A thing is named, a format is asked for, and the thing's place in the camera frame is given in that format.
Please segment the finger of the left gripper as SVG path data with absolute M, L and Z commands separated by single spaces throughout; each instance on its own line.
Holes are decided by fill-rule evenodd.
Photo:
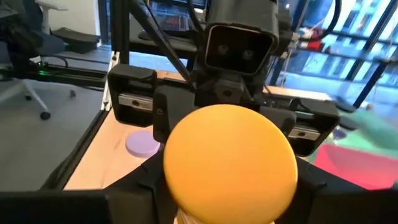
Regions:
M 296 124 L 296 114 L 293 111 L 262 106 L 259 113 L 273 122 L 288 137 Z
M 177 123 L 194 110 L 194 92 L 164 85 L 156 88 L 153 98 L 154 139 L 166 143 Z

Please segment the pink plastic bin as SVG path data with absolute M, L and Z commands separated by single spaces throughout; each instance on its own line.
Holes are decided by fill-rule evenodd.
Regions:
M 388 189 L 398 183 L 398 159 L 334 144 L 321 145 L 314 164 L 368 190 Z

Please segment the lavender hourglass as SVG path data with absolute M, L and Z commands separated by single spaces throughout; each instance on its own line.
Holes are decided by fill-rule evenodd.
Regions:
M 150 158 L 159 151 L 160 143 L 153 138 L 152 131 L 142 130 L 129 134 L 125 147 L 132 156 Z

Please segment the office chair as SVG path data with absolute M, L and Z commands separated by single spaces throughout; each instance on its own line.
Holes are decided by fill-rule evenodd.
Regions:
M 7 90 L 0 90 L 0 103 L 23 93 L 27 101 L 35 100 L 42 108 L 40 118 L 51 117 L 47 105 L 29 80 L 32 75 L 50 74 L 44 57 L 59 58 L 65 50 L 64 41 L 51 34 L 49 11 L 68 8 L 51 0 L 0 0 L 0 82 L 16 81 Z

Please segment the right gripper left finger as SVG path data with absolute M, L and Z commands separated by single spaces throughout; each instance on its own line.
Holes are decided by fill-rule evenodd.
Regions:
M 177 204 L 165 182 L 164 153 L 105 188 L 112 224 L 174 224 Z

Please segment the orange hourglass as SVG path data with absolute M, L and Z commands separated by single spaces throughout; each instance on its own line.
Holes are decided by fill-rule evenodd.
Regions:
M 294 152 L 265 116 L 213 105 L 182 119 L 164 150 L 178 224 L 274 224 L 298 182 Z

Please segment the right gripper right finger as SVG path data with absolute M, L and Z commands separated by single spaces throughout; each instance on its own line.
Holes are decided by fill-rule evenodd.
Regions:
M 293 201 L 275 224 L 398 224 L 398 189 L 367 190 L 297 158 Z

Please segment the black metal frame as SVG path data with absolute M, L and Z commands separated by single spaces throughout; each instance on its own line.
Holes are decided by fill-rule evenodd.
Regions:
M 111 22 L 113 48 L 120 53 L 121 63 L 129 64 L 129 12 L 127 0 L 113 0 Z M 173 79 L 185 78 L 193 81 L 192 68 L 185 67 L 178 72 L 158 71 L 158 77 Z M 152 126 L 140 128 L 119 123 L 114 112 L 101 110 L 91 122 L 72 153 L 53 171 L 41 190 L 85 190 L 103 189 L 123 178 L 130 171 L 145 163 L 146 158 L 132 156 L 124 146 L 128 134 L 149 131 Z

